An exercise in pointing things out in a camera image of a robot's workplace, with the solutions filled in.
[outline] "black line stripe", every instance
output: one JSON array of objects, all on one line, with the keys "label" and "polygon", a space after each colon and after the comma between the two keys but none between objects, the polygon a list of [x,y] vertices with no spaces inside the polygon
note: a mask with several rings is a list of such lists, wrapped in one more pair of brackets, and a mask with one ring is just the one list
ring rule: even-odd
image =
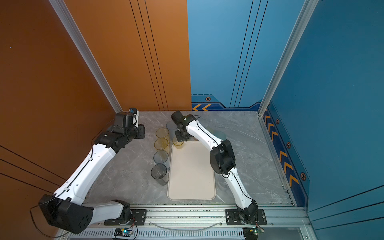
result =
[{"label": "black line stripe", "polygon": [[365,192],[361,192],[361,193],[359,193],[359,194],[356,194],[356,195],[353,195],[353,196],[350,196],[350,197],[347,197],[347,198],[344,198],[344,199],[338,200],[338,201],[336,201],[336,202],[333,202],[333,203],[331,203],[331,204],[327,204],[327,205],[325,205],[325,206],[322,206],[322,207],[319,207],[319,208],[313,209],[313,210],[311,210],[311,211],[308,211],[308,212],[313,212],[313,211],[316,211],[316,210],[322,209],[323,207],[327,207],[327,206],[329,206],[329,205],[332,205],[332,204],[335,204],[335,203],[338,203],[338,202],[341,202],[341,201],[347,200],[347,199],[349,199],[349,198],[352,198],[352,197],[356,197],[356,196],[358,196],[358,195],[361,195],[361,194],[364,194],[364,193],[370,192],[370,191],[372,191],[372,190],[375,190],[375,189],[378,189],[378,188],[381,188],[381,187],[384,187],[384,185],[381,185],[381,186],[378,186],[378,187],[375,187],[375,188],[369,189],[369,190],[367,190],[367,191],[365,191]]},{"label": "black line stripe", "polygon": [[327,229],[327,228],[331,228],[331,227],[339,227],[339,226],[344,226],[344,225],[349,225],[349,224],[354,224],[354,223],[359,223],[359,222],[368,222],[368,221],[382,219],[382,218],[384,218],[384,217],[376,217],[376,218],[371,218],[371,219],[357,221],[357,222],[350,222],[350,223],[345,223],[345,224],[340,224],[340,225],[335,225],[335,226],[330,226],[330,227],[318,228],[318,229],[314,229],[314,230],[317,231],[317,230],[321,230],[321,229]]},{"label": "black line stripe", "polygon": [[45,190],[45,189],[42,189],[42,188],[36,187],[35,185],[32,185],[32,184],[29,184],[29,183],[27,183],[27,182],[24,182],[24,181],[18,180],[18,179],[16,179],[16,178],[14,178],[14,177],[11,177],[11,176],[8,176],[8,175],[6,175],[6,174],[4,174],[4,173],[1,173],[1,172],[0,172],[0,174],[1,174],[1,175],[4,175],[4,176],[6,176],[6,177],[9,177],[9,178],[15,179],[16,181],[19,181],[19,182],[22,182],[22,183],[28,184],[29,186],[32,186],[32,187],[35,187],[35,188],[38,188],[38,189],[41,189],[41,190],[43,190],[43,191],[46,191],[46,192],[49,192],[49,193],[53,194],[53,192],[50,192],[50,191],[47,191],[47,190]]},{"label": "black line stripe", "polygon": [[238,66],[237,66],[236,77],[235,77],[235,83],[233,84],[233,90],[232,90],[231,102],[229,103],[229,107],[231,107],[231,104],[232,104],[232,98],[233,98],[233,93],[235,92],[236,78],[237,78],[237,73],[239,72],[240,60],[241,60],[241,55],[243,54],[243,48],[244,48],[244,43],[245,43],[245,36],[247,35],[249,19],[251,18],[252,6],[253,6],[253,0],[252,0],[252,4],[251,4],[251,10],[249,11],[249,17],[248,17],[248,22],[247,22],[247,28],[245,29],[244,40],[243,40],[243,46],[242,46],[242,48],[241,48],[241,53],[240,53],[240,58],[239,58],[239,64],[238,64]]},{"label": "black line stripe", "polygon": [[152,26],[151,26],[151,21],[149,20],[149,13],[148,13],[148,8],[147,8],[147,2],[146,2],[146,0],[144,0],[144,3],[145,3],[145,8],[146,8],[146,10],[147,10],[147,16],[148,16],[148,21],[149,21],[149,27],[150,27],[150,29],[151,29],[152,40],[153,40],[153,46],[155,47],[155,54],[156,54],[156,59],[157,59],[157,65],[159,66],[160,79],[161,79],[161,83],[162,83],[162,85],[163,85],[163,91],[164,91],[164,97],[165,97],[165,99],[166,99],[167,110],[169,111],[169,108],[168,108],[168,101],[167,101],[167,95],[166,95],[166,90],[165,90],[165,88],[164,88],[163,77],[162,77],[162,75],[161,75],[161,69],[160,69],[159,57],[157,56],[157,50],[156,50],[156,45],[155,45],[155,39],[153,38]]},{"label": "black line stripe", "polygon": [[[344,214],[344,213],[346,213],[346,212],[352,212],[352,211],[355,211],[355,210],[359,210],[359,209],[363,209],[363,208],[366,208],[366,207],[375,206],[375,205],[382,204],[382,203],[384,203],[384,201],[382,201],[382,202],[378,202],[378,203],[375,203],[375,204],[371,204],[371,205],[367,205],[367,206],[364,206],[364,207],[359,207],[359,208],[356,208],[356,209],[348,210],[348,211],[345,211],[345,212],[341,212],[341,213],[339,213],[339,214]],[[324,219],[324,218],[327,218],[327,217],[333,217],[333,216],[336,216],[336,215],[339,215],[339,214],[333,214],[333,215],[330,215],[330,216],[326,216],[326,217],[318,218],[318,219],[315,219],[315,220],[311,220],[311,222],[313,222],[313,221],[317,221],[317,220],[320,220],[320,219]]]},{"label": "black line stripe", "polygon": [[29,172],[29,171],[27,171],[27,170],[25,170],[25,169],[23,169],[23,168],[21,168],[21,167],[18,167],[18,166],[14,165],[14,164],[12,164],[12,163],[10,163],[10,162],[7,162],[7,161],[4,160],[4,159],[1,159],[1,158],[0,158],[0,160],[3,161],[3,162],[8,163],[8,164],[10,164],[10,165],[12,165],[12,166],[14,166],[14,167],[17,167],[18,169],[21,169],[21,170],[23,170],[23,171],[25,171],[25,172],[27,172],[27,173],[30,173],[30,174],[32,174],[32,175],[34,175],[34,176],[36,176],[36,177],[39,177],[39,178],[41,178],[41,179],[43,179],[43,180],[46,180],[47,182],[50,182],[50,183],[52,183],[52,184],[54,184],[54,185],[60,187],[60,185],[58,185],[58,184],[56,184],[56,183],[54,183],[54,182],[51,182],[51,181],[49,181],[49,180],[47,180],[47,179],[45,179],[45,178],[43,178],[43,177],[40,177],[40,176],[38,176],[38,175],[36,175],[36,174],[34,174],[34,173],[32,173],[32,172]]},{"label": "black line stripe", "polygon": [[252,34],[251,34],[251,40],[249,41],[248,50],[247,50],[247,55],[246,55],[246,57],[245,57],[245,62],[244,62],[244,66],[243,66],[243,71],[242,71],[242,73],[241,73],[241,77],[240,77],[239,87],[237,88],[237,94],[236,94],[236,99],[235,99],[235,104],[234,104],[234,106],[236,105],[237,96],[238,96],[238,94],[239,94],[239,89],[240,89],[240,85],[241,85],[241,79],[243,78],[245,64],[247,63],[249,47],[251,46],[252,37],[253,37],[253,31],[255,30],[255,25],[256,25],[256,21],[257,21],[257,16],[259,15],[259,10],[260,10],[260,4],[261,4],[261,3],[262,3],[262,2],[261,2],[261,0],[260,0],[259,8],[257,9],[257,13],[256,13],[255,23],[253,24],[253,29],[252,29]]},{"label": "black line stripe", "polygon": [[160,91],[159,81],[157,80],[157,74],[156,74],[156,70],[155,70],[155,64],[153,63],[153,57],[152,57],[152,53],[151,53],[151,47],[149,46],[149,41],[148,41],[147,31],[145,30],[145,25],[144,25],[143,15],[141,14],[141,9],[140,9],[139,0],[137,0],[137,5],[139,6],[139,11],[140,11],[140,16],[141,16],[141,22],[143,23],[143,27],[144,27],[145,38],[147,39],[149,55],[151,56],[152,66],[153,66],[153,71],[155,72],[155,77],[156,77],[156,82],[157,82],[157,88],[159,89],[159,94],[160,94],[161,104],[163,105],[163,109],[165,110],[164,102],[163,102],[163,97],[161,96],[161,91]]},{"label": "black line stripe", "polygon": [[129,3],[130,3],[130,5],[131,5],[133,18],[135,19],[136,28],[137,28],[137,33],[139,34],[139,38],[140,38],[140,42],[141,42],[141,47],[143,48],[143,53],[144,53],[145,61],[146,61],[146,63],[147,63],[149,76],[151,77],[152,87],[153,87],[153,91],[155,92],[155,97],[156,97],[156,101],[157,101],[157,106],[159,107],[159,111],[160,111],[159,100],[157,99],[157,94],[156,94],[156,91],[155,91],[155,85],[153,84],[153,79],[152,79],[151,71],[149,70],[149,65],[148,65],[148,61],[147,61],[147,56],[145,55],[143,42],[141,41],[141,36],[140,36],[140,32],[139,32],[139,27],[137,26],[136,17],[135,17],[135,13],[133,12],[133,7],[132,7],[131,0],[129,0]]},{"label": "black line stripe", "polygon": [[15,155],[17,155],[17,156],[21,157],[21,158],[22,158],[22,159],[24,159],[24,160],[27,160],[28,162],[30,162],[30,163],[32,163],[32,164],[34,164],[34,165],[38,166],[38,167],[40,167],[40,168],[42,168],[42,169],[44,169],[44,170],[46,170],[46,171],[48,171],[48,172],[52,173],[53,175],[55,175],[55,176],[58,176],[59,178],[61,178],[61,179],[65,180],[65,178],[63,178],[63,177],[60,177],[59,175],[57,175],[57,174],[55,174],[55,173],[53,173],[53,172],[49,171],[49,170],[48,170],[48,169],[46,169],[46,168],[43,168],[42,166],[40,166],[40,165],[38,165],[38,164],[36,164],[36,163],[32,162],[31,160],[28,160],[28,159],[26,159],[25,157],[23,157],[23,156],[21,156],[21,155],[19,155],[19,154],[15,153],[15,152],[13,152],[13,151],[9,150],[8,148],[6,148],[6,147],[3,147],[2,145],[0,145],[0,147],[2,147],[2,148],[4,148],[5,150],[7,150],[7,151],[9,151],[9,152],[11,152],[11,153],[13,153],[13,154],[15,154]]},{"label": "black line stripe", "polygon": [[260,30],[261,30],[261,28],[262,28],[262,24],[263,24],[263,20],[264,20],[264,15],[265,15],[266,7],[268,6],[268,1],[269,1],[269,0],[267,0],[266,5],[265,5],[265,9],[264,9],[264,14],[263,14],[262,22],[260,23],[259,33],[257,34],[255,47],[253,48],[253,53],[252,53],[251,61],[249,62],[249,67],[248,67],[248,71],[247,71],[247,76],[245,77],[244,85],[243,85],[243,90],[241,91],[241,96],[240,96],[239,104],[238,104],[237,106],[240,106],[241,98],[242,98],[242,96],[243,96],[245,83],[247,82],[247,77],[248,77],[249,69],[250,69],[250,67],[251,67],[251,63],[252,63],[252,59],[253,59],[253,54],[255,53],[257,40],[259,39],[259,34],[260,34]]}]

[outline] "beige tray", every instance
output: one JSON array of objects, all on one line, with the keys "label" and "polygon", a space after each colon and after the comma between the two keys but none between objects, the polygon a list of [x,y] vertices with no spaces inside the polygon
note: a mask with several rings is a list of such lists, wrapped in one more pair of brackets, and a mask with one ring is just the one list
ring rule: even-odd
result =
[{"label": "beige tray", "polygon": [[199,141],[172,147],[168,182],[170,200],[212,200],[216,196],[210,152]]}]

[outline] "clear plastic cup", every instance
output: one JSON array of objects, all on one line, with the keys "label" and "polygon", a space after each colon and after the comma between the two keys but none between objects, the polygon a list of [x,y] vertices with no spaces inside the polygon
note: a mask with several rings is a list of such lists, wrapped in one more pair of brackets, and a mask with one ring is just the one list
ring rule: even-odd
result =
[{"label": "clear plastic cup", "polygon": [[155,148],[157,150],[164,150],[166,151],[167,153],[169,153],[169,142],[167,139],[165,138],[159,138],[155,141],[155,144],[154,144]]},{"label": "clear plastic cup", "polygon": [[156,137],[165,138],[169,142],[169,130],[165,127],[159,128],[158,130],[156,130]]},{"label": "clear plastic cup", "polygon": [[223,191],[226,191],[228,190],[228,184],[226,183],[226,181],[224,179],[220,179],[218,181],[218,187],[223,190]]},{"label": "clear plastic cup", "polygon": [[169,180],[167,167],[163,164],[156,164],[151,169],[151,176],[162,186],[167,185]]},{"label": "clear plastic cup", "polygon": [[173,146],[175,146],[175,148],[177,148],[177,149],[180,149],[183,147],[184,141],[179,142],[177,140],[176,136],[173,138],[172,142],[173,142]]},{"label": "clear plastic cup", "polygon": [[157,164],[163,164],[167,167],[167,169],[170,168],[170,160],[168,153],[164,150],[157,151],[155,155],[153,155],[153,161]]},{"label": "clear plastic cup", "polygon": [[177,130],[177,125],[171,120],[167,122],[167,129],[169,130],[169,139],[173,139],[175,131]]},{"label": "clear plastic cup", "polygon": [[205,129],[207,129],[210,133],[212,133],[213,135],[215,135],[216,137],[220,138],[223,141],[225,139],[227,139],[227,136],[222,131],[217,131],[217,130],[214,130],[214,129],[210,128],[210,127],[206,127]]}]

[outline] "mounting plate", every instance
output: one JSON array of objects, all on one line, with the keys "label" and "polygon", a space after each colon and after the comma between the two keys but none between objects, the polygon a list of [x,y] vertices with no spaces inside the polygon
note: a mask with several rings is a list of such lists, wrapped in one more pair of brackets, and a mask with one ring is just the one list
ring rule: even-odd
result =
[{"label": "mounting plate", "polygon": [[[245,225],[241,222],[237,209],[226,209],[225,216],[227,218],[227,225]],[[263,209],[258,209],[256,220],[257,225],[267,225],[265,212]]]},{"label": "mounting plate", "polygon": [[[135,217],[135,224],[137,226],[143,226],[145,219],[147,217],[147,210],[146,209],[131,209],[134,217]],[[120,226],[118,221],[116,219],[108,219],[104,221],[105,226]],[[129,221],[124,226],[131,226],[132,221]]]}]

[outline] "vent grille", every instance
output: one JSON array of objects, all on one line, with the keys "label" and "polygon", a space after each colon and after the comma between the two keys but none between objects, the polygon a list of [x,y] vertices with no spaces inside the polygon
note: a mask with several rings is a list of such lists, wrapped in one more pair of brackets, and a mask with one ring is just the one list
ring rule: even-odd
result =
[{"label": "vent grille", "polygon": [[[69,239],[79,238],[113,238],[114,228],[103,228],[103,229],[92,229],[84,230],[79,234],[70,233]],[[138,231],[136,239],[211,239],[211,238],[244,238],[243,231],[241,228],[221,228],[221,229],[210,229],[205,231],[188,231],[188,230],[164,230],[160,228],[141,228]]]},{"label": "vent grille", "polygon": [[114,230],[84,230],[79,234],[70,233],[70,236],[101,236],[110,237],[113,236]]}]

